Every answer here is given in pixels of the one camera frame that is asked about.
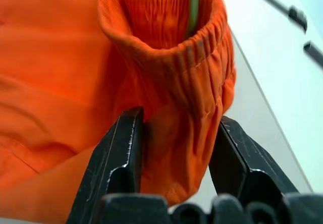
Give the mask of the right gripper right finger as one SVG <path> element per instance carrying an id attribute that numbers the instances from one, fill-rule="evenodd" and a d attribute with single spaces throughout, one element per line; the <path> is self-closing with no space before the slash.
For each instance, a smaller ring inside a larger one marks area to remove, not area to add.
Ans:
<path id="1" fill-rule="evenodd" d="M 279 204 L 284 194 L 298 192 L 272 156 L 227 116 L 208 166 L 217 194 L 230 194 L 242 204 Z"/>

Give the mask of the orange cloth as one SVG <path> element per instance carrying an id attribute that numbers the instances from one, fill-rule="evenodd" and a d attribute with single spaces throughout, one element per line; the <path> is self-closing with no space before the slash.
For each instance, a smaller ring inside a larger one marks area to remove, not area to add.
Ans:
<path id="1" fill-rule="evenodd" d="M 223 0 L 0 0 L 0 217 L 63 224 L 90 156 L 141 106 L 141 192 L 199 189 L 234 98 Z"/>

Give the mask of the orange black reacher grabber tool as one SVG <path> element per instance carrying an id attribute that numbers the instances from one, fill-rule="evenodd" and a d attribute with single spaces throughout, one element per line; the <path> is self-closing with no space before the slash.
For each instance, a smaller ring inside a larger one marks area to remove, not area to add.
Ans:
<path id="1" fill-rule="evenodd" d="M 289 20 L 297 24 L 300 28 L 303 29 L 303 32 L 306 33 L 307 17 L 301 10 L 297 9 L 295 6 L 289 6 L 289 7 L 284 6 L 278 0 L 264 0 L 264 1 L 266 1 L 271 6 L 273 6 L 276 10 L 278 10 L 280 13 L 288 17 Z"/>

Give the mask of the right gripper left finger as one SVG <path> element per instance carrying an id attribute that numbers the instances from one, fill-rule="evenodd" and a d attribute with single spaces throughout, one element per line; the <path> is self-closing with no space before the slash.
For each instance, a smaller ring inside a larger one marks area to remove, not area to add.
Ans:
<path id="1" fill-rule="evenodd" d="M 140 191 L 142 107 L 121 113 L 92 152 L 66 224 L 95 224 L 103 196 Z"/>

